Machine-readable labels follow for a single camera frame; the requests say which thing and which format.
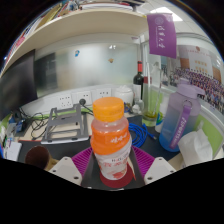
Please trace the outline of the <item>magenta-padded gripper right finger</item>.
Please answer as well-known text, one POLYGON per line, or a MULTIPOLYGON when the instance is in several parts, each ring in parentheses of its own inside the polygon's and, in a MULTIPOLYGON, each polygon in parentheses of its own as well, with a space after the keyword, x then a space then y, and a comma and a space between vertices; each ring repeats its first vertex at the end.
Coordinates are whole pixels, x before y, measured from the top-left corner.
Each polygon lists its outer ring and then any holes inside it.
POLYGON ((132 147, 130 161, 134 177, 128 184, 129 189, 143 187, 175 172, 163 157, 154 158, 135 146, 132 147))

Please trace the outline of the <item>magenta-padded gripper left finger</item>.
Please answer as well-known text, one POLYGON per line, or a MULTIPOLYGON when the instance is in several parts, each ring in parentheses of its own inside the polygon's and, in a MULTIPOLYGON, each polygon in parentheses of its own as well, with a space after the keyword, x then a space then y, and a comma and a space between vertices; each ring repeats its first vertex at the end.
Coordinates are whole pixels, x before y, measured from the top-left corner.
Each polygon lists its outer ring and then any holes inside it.
POLYGON ((84 188, 100 189, 102 187, 96 158, 91 147, 73 157, 63 157, 50 169, 50 173, 84 188))

